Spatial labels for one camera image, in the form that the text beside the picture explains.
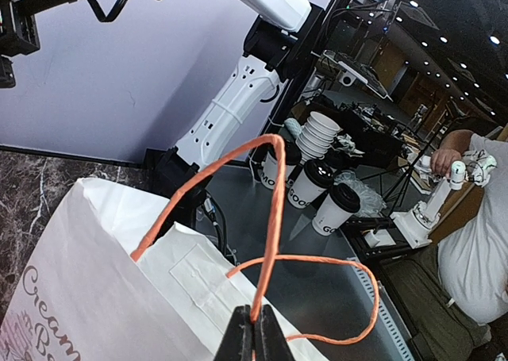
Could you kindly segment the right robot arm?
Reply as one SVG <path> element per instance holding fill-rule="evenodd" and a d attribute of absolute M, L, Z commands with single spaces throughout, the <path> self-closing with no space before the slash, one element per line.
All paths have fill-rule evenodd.
<path fill-rule="evenodd" d="M 77 0 L 1 0 L 1 86 L 16 85 L 12 57 L 40 49 L 35 16 Z M 101 23 L 114 21 L 128 0 L 87 0 Z M 239 0 L 258 15 L 243 53 L 202 116 L 159 160 L 154 191 L 171 197 L 221 157 L 231 136 L 265 94 L 294 78 L 313 49 L 324 10 L 309 0 Z"/>

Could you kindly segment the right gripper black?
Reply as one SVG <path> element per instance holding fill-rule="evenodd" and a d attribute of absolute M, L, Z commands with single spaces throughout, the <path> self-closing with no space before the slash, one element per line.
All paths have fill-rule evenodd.
<path fill-rule="evenodd" d="M 27 56 L 40 49 L 36 15 L 63 4 L 78 0 L 1 0 L 1 88 L 16 86 L 12 58 Z M 101 23 L 114 21 L 128 0 L 116 0 L 105 12 L 97 0 L 87 0 Z"/>

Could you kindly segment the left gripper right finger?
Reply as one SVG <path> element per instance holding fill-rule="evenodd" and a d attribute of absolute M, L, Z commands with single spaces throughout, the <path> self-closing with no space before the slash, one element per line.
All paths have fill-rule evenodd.
<path fill-rule="evenodd" d="M 270 305 L 263 305 L 254 324 L 254 356 L 257 361 L 294 361 L 286 337 Z"/>

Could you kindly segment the white paper takeout bag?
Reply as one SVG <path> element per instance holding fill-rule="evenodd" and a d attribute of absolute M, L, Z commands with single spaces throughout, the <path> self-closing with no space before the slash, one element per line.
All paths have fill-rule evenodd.
<path fill-rule="evenodd" d="M 163 223 L 184 194 L 241 152 L 270 144 L 277 159 L 257 283 L 201 233 Z M 49 219 L 1 326 L 4 360 L 214 360 L 240 305 L 254 326 L 270 305 L 294 360 L 320 360 L 318 335 L 302 334 L 265 298 L 286 199 L 281 136 L 230 152 L 170 199 L 104 179 L 79 179 Z"/>

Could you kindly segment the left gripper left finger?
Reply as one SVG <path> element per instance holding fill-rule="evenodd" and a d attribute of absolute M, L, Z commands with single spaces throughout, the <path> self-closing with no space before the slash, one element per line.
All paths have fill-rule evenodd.
<path fill-rule="evenodd" d="M 254 326 L 250 311 L 249 305 L 240 305 L 233 310 L 214 361 L 252 360 Z"/>

